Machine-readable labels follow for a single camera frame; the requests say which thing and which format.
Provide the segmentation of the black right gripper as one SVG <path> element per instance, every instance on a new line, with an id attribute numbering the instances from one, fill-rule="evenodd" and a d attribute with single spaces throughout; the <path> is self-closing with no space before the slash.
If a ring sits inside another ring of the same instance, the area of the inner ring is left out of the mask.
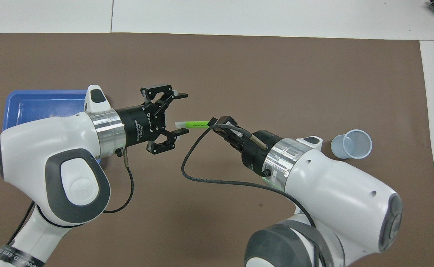
<path id="1" fill-rule="evenodd" d="M 281 140 L 280 136 L 267 130 L 258 130 L 251 134 L 244 128 L 239 127 L 234 118 L 230 116 L 223 116 L 219 119 L 213 117 L 207 125 L 212 128 L 213 132 L 230 144 L 231 147 L 237 151 L 242 151 L 244 166 L 261 177 L 268 177 L 271 174 L 270 169 L 263 167 L 263 164 L 272 147 Z M 263 150 L 253 141 L 244 139 L 251 138 L 252 135 L 265 143 L 268 148 Z"/>

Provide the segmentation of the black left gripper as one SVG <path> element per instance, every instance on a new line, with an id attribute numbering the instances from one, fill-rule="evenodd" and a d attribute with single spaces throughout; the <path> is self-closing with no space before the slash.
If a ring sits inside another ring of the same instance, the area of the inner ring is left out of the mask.
<path id="1" fill-rule="evenodd" d="M 165 128 L 156 128 L 153 114 L 164 112 L 173 100 L 187 98 L 188 94 L 178 93 L 172 86 L 142 87 L 140 91 L 145 101 L 143 105 L 115 110 L 124 124 L 126 147 L 149 141 L 147 151 L 152 154 L 173 150 L 178 137 L 188 134 L 189 130 L 180 128 L 169 132 Z M 162 96 L 153 103 L 152 100 L 160 93 Z M 166 136 L 166 141 L 159 144 L 154 142 L 159 135 Z"/>

